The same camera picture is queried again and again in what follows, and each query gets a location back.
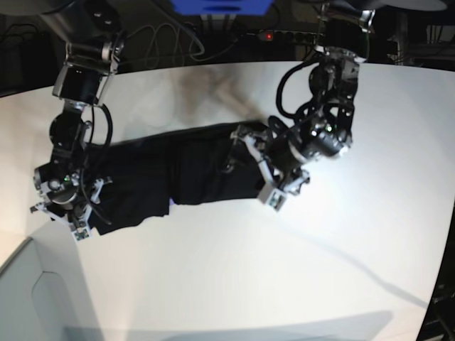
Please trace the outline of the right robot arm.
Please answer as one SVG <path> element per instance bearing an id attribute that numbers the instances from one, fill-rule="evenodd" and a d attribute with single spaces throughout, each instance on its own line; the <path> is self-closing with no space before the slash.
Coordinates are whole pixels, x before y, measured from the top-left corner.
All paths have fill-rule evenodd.
<path id="1" fill-rule="evenodd" d="M 104 112 L 109 126 L 102 146 L 106 150 L 113 128 L 103 97 L 117 73 L 124 32 L 119 14 L 108 1 L 67 1 L 40 17 L 65 42 L 65 59 L 53 87 L 63 110 L 50 125 L 50 161 L 34 170 L 41 200 L 31 212 L 47 214 L 79 241 L 90 237 L 90 216 L 99 213 L 95 206 L 102 188 L 111 181 L 98 177 L 97 166 L 90 165 L 86 135 L 94 131 L 95 122 L 84 121 L 82 113 L 86 107 Z"/>

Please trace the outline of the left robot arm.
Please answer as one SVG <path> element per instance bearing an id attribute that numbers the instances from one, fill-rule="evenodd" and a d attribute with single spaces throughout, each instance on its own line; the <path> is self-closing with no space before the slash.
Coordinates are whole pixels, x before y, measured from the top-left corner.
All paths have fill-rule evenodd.
<path id="1" fill-rule="evenodd" d="M 354 99 L 360 65 L 370 52 L 375 7 L 370 1 L 325 1 L 318 15 L 314 56 L 288 70 L 279 81 L 276 116 L 265 123 L 245 122 L 231 133 L 233 147 L 227 169 L 242 171 L 234 198 L 279 201 L 298 195 L 310 183 L 305 169 L 320 158 L 339 158 L 353 143 Z M 284 108 L 284 88 L 291 76 L 311 67 L 311 99 L 295 112 Z"/>

